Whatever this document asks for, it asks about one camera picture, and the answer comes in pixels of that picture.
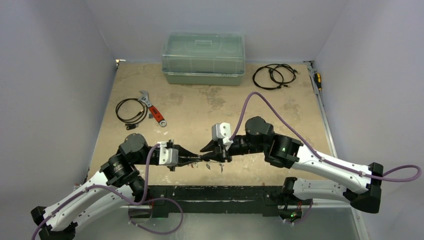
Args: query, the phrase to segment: gray wall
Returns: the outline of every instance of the gray wall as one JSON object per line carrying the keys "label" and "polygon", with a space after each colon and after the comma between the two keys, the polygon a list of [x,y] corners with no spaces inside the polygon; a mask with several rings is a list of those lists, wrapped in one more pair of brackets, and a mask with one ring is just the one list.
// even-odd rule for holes
{"label": "gray wall", "polygon": [[115,58],[159,61],[169,32],[240,32],[249,61],[313,60],[348,0],[87,0]]}
{"label": "gray wall", "polygon": [[115,63],[83,0],[2,0],[0,34],[0,239],[30,239],[87,173]]}
{"label": "gray wall", "polygon": [[[337,20],[315,64],[340,157],[424,167],[423,13],[421,0],[351,0]],[[423,238],[423,184],[383,183],[380,213],[365,219],[373,240]]]}

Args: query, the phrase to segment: screwdriver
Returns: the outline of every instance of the screwdriver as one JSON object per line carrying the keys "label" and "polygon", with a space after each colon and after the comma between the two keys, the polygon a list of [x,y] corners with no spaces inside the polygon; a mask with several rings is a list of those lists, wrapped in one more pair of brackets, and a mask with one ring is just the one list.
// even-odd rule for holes
{"label": "screwdriver", "polygon": [[324,101],[323,101],[323,93],[322,93],[322,86],[321,86],[321,75],[317,72],[313,75],[313,81],[316,84],[316,87],[318,88],[318,92],[319,92],[319,96],[321,97],[321,102],[322,105],[324,105]]}

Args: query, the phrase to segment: tabletop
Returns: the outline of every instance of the tabletop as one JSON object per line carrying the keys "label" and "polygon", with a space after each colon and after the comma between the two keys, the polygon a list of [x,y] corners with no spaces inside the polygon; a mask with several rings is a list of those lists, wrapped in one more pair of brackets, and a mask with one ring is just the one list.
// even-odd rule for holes
{"label": "tabletop", "polygon": [[[88,177],[92,177],[117,152],[126,136],[133,133],[142,134],[150,146],[173,139],[175,144],[199,153],[212,139],[212,125],[225,122],[231,124],[232,131],[235,129],[246,97],[255,91],[261,93],[316,150],[330,155],[308,68],[305,64],[290,65],[299,74],[289,87],[264,90],[256,87],[252,81],[253,73],[263,64],[247,64],[240,86],[220,86],[169,84],[159,63],[121,63],[100,127]],[[292,78],[291,73],[284,69],[281,73],[286,79]],[[266,70],[256,75],[256,81],[266,87],[276,85]],[[137,128],[126,130],[124,123],[118,120],[116,105],[123,99],[139,98],[140,90],[148,91],[151,103],[167,121],[166,127],[159,126],[154,118],[146,117]],[[130,118],[140,108],[136,102],[127,102],[119,114],[123,118]],[[258,96],[250,99],[238,134],[245,134],[245,122],[255,116],[272,124],[276,133],[297,139]],[[144,177],[145,166],[139,165],[137,168]],[[282,185],[286,177],[323,179],[309,172],[271,166],[264,161],[263,153],[256,153],[234,156],[232,162],[223,164],[222,173],[221,167],[214,162],[210,163],[210,169],[204,162],[200,162],[197,167],[177,167],[175,172],[164,166],[152,165],[148,182],[149,185],[272,186]]]}

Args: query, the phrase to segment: floor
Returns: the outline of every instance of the floor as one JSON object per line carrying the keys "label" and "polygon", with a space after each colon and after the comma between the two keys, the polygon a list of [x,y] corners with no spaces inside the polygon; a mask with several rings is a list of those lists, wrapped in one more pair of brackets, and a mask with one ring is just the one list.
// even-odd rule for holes
{"label": "floor", "polygon": [[[252,82],[252,75],[262,64],[248,64],[240,86],[217,85],[178,85],[168,84],[155,63],[123,63],[117,70],[113,89],[101,124],[96,147],[91,160],[88,177],[117,151],[127,135],[142,134],[149,145],[158,141],[174,139],[176,144],[198,153],[211,140],[211,127],[216,123],[227,122],[234,130],[247,95],[257,91],[263,94],[279,114],[312,146],[320,152],[330,154],[326,131],[320,109],[310,81],[307,66],[293,64],[300,74],[288,88],[263,90]],[[289,72],[282,71],[285,78]],[[273,86],[267,71],[256,76],[259,84]],[[150,101],[167,121],[161,127],[154,119],[145,119],[138,128],[126,130],[115,115],[118,102],[126,98],[139,98],[140,90],[149,92]],[[140,110],[134,102],[122,107],[122,117],[132,117]],[[257,96],[253,96],[247,106],[239,134],[249,118],[261,116],[274,125],[276,133],[295,137]],[[144,166],[138,166],[144,177]],[[208,169],[204,163],[198,167],[184,166],[170,172],[163,166],[152,166],[149,174],[150,185],[280,185],[285,177],[322,179],[312,173],[276,168],[264,161],[263,154],[235,156],[233,162],[225,163],[223,172],[217,163]]]}

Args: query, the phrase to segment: green toolbox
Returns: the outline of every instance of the green toolbox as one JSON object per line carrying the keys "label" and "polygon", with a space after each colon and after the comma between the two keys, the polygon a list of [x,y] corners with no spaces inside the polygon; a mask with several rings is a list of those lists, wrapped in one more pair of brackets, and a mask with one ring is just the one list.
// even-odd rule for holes
{"label": "green toolbox", "polygon": [[162,48],[162,71],[170,84],[240,85],[246,71],[239,34],[172,33]]}

